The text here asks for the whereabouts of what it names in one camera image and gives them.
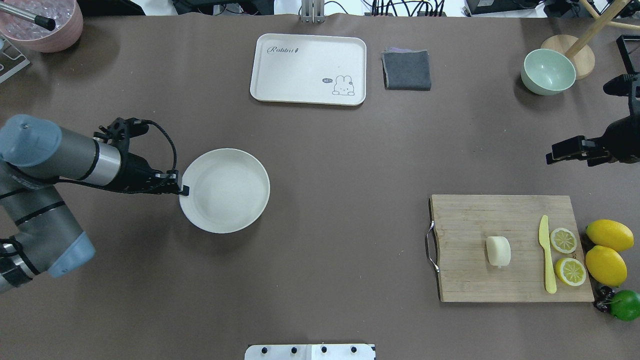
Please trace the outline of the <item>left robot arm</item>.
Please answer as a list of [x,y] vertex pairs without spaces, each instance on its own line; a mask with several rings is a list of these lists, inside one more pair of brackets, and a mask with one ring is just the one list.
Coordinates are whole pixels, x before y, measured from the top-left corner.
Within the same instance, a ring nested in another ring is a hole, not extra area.
[[91,260],[96,249],[55,185],[73,183],[121,194],[188,196],[175,165],[150,167],[130,140],[155,122],[117,118],[93,136],[27,114],[1,128],[1,205],[18,232],[1,240],[1,291],[41,273],[58,278]]

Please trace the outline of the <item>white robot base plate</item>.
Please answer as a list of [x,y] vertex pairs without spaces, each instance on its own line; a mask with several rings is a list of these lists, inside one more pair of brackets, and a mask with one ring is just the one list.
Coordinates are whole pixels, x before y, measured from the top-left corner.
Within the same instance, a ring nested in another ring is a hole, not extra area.
[[254,344],[247,347],[245,360],[375,360],[374,344]]

